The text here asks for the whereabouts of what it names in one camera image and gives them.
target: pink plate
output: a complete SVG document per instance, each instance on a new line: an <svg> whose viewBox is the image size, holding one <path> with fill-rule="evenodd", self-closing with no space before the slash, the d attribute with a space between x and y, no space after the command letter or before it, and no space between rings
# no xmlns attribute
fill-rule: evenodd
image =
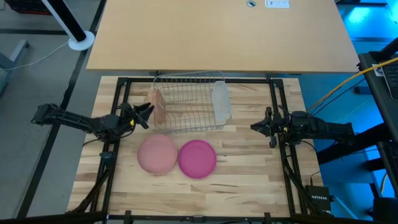
<svg viewBox="0 0 398 224"><path fill-rule="evenodd" d="M192 140L182 146L178 155L181 171L191 178L204 178L210 175L217 162L213 147L202 140Z"/></svg>
<svg viewBox="0 0 398 224"><path fill-rule="evenodd" d="M164 174L173 169L177 160L177 148L168 136L154 134L141 143L137 159L146 172Z"/></svg>

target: gray floor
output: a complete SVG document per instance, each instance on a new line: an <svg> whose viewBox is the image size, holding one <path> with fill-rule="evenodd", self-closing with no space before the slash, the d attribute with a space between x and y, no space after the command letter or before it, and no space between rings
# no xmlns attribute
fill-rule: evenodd
<svg viewBox="0 0 398 224"><path fill-rule="evenodd" d="M99 0L65 1L83 28L88 29ZM395 3L391 6L398 9ZM360 7L358 10L344 6L340 9L352 37L392 38L398 35L398 17L391 14L392 9L389 7ZM374 27L373 24L376 22L379 24L377 32L372 32L370 27ZM51 16L22 15L8 7L0 11L0 28L61 29ZM43 57L67 41L67 37L61 35L0 34L0 52L11 54L21 39L27 39L31 48L22 56L20 65ZM38 105L61 101L78 56L79 52L65 46L43 62L15 70L7 88L0 96L0 219L15 216L49 130L48 127L30 124L30 119ZM80 72L68 110L87 116L91 114L100 76L146 75L144 72L89 72L85 70L85 65L86 62ZM349 112L333 117L333 121L345 118ZM85 133L81 131L67 127L60 129L31 206L30 216L65 212L84 138Z"/></svg>

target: wooden tabletop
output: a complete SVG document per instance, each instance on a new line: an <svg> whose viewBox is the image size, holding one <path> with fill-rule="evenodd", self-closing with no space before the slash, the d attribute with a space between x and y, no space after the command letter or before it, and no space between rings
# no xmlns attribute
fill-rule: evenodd
<svg viewBox="0 0 398 224"><path fill-rule="evenodd" d="M112 0L92 70L354 73L359 62L333 0Z"/></svg>
<svg viewBox="0 0 398 224"><path fill-rule="evenodd" d="M111 111L117 79L101 79L92 117ZM284 85L289 110L304 110L299 81L286 78ZM133 82L129 102L143 103L151 86L152 83ZM146 173L137 163L137 149L146 136L158 132L153 126L148 130L137 127L120 143L110 214L131 210L135 215L262 217L264 212L270 212L273 217L289 216L279 147L271 149L269 138L249 128L264 119L266 107L272 106L269 86L229 83L228 90L232 120L223 129L169 134L178 149L193 139L208 141L217 153L214 173L202 180L191 179L184 176L178 165L165 175ZM94 138L87 135L86 141ZM68 209L75 208L94 186L102 147L103 143L96 141L83 148ZM319 171L315 151L301 144L297 146L297 155L303 184L309 184L310 175ZM314 175L313 180L315 185L322 185L320 174ZM295 187L293 193L299 212Z"/></svg>

